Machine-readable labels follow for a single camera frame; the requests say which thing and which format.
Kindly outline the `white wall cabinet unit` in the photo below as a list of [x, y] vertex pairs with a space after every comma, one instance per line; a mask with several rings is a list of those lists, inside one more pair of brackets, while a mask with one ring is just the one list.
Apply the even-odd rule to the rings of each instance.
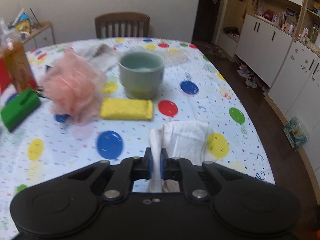
[[309, 135], [299, 153], [319, 179], [319, 48], [308, 41], [319, 16], [313, 0], [224, 0], [217, 44], [267, 86], [282, 122], [299, 120]]

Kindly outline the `white tissue cloth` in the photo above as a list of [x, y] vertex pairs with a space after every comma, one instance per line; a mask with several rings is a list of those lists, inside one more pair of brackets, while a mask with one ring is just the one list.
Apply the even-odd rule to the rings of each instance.
[[161, 178], [161, 150], [167, 150], [168, 157], [180, 157], [191, 161], [193, 165], [202, 165], [204, 161], [216, 162], [207, 146], [213, 129], [207, 122], [173, 121], [161, 124], [149, 132], [149, 144], [152, 153], [152, 175], [148, 183], [148, 192], [178, 192], [178, 182]]

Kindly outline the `yellow sponge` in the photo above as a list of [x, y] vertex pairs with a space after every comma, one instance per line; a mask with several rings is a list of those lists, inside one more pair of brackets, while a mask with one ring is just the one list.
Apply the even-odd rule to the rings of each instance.
[[107, 120], [152, 120], [151, 100], [104, 98], [100, 117]]

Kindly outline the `green plastic block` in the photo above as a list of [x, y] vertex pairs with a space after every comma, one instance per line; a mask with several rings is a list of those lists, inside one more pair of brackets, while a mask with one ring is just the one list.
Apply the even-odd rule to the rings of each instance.
[[41, 105], [38, 94], [27, 88], [10, 100], [1, 110], [1, 119], [9, 132], [16, 129], [35, 109]]

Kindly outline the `tied clear plastic bag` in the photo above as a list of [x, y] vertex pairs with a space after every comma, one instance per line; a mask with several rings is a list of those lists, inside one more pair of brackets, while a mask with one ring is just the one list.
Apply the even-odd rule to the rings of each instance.
[[7, 46], [13, 41], [18, 41], [19, 35], [16, 33], [14, 28], [9, 29], [3, 18], [1, 18], [1, 46]]

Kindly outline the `amber drink bottle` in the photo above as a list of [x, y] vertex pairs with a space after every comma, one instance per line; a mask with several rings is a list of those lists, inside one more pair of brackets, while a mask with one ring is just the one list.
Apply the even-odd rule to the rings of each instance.
[[7, 37], [1, 46], [1, 59], [4, 62], [10, 83], [18, 93], [27, 88], [37, 90], [38, 85], [21, 41]]

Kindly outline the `wooden side cabinet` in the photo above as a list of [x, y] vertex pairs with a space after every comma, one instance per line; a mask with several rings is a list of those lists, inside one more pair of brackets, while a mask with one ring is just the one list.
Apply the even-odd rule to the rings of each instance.
[[30, 29], [30, 33], [18, 33], [20, 34], [25, 52], [55, 44], [52, 24], [46, 21], [41, 22], [40, 25], [40, 27]]

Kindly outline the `dark entrance door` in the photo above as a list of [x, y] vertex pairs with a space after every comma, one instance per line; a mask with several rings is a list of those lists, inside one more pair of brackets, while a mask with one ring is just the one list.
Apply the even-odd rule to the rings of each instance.
[[193, 31], [193, 41], [211, 42], [221, 0], [199, 0]]

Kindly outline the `red white cardboard box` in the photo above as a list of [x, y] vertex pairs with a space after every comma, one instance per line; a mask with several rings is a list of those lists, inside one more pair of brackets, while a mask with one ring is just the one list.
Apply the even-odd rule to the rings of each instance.
[[9, 76], [6, 64], [2, 58], [0, 58], [0, 86], [1, 94], [12, 84]]

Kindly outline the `black fabric pouch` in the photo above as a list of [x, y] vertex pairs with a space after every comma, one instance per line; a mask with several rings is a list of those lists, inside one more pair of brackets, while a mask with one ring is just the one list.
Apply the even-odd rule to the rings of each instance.
[[46, 65], [46, 72], [48, 72], [48, 71], [51, 70], [51, 69], [52, 69], [52, 66]]

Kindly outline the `green ceramic mug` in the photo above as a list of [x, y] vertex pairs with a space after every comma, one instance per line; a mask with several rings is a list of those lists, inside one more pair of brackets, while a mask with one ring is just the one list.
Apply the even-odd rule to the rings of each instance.
[[119, 78], [131, 99], [153, 99], [163, 82], [164, 59], [148, 51], [130, 51], [119, 59]]

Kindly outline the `wooden dining chair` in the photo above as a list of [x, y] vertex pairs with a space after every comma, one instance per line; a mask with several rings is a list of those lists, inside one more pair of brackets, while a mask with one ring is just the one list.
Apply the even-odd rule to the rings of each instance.
[[97, 38], [148, 37], [150, 17], [140, 12], [111, 12], [94, 19]]

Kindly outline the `grey fluffy cloth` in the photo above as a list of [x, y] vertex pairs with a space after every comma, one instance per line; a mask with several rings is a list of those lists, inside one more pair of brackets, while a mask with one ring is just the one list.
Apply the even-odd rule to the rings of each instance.
[[104, 43], [92, 44], [86, 48], [75, 48], [74, 51], [83, 57], [95, 69], [109, 71], [119, 60], [119, 55]]

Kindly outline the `floral tissue box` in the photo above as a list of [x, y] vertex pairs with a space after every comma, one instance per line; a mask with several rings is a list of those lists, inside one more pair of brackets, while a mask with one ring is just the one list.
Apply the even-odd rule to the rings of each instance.
[[306, 129], [306, 126], [296, 116], [294, 116], [283, 127], [283, 132], [285, 133], [294, 151], [297, 151], [299, 148], [301, 148], [310, 138], [310, 133]]

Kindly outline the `pink mesh bath pouf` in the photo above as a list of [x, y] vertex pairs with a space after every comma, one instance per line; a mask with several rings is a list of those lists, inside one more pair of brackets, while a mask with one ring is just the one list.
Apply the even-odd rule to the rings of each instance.
[[77, 124], [86, 124], [99, 115], [101, 90], [106, 74], [73, 49], [67, 48], [40, 81], [44, 96], [52, 101], [50, 111], [69, 115]]

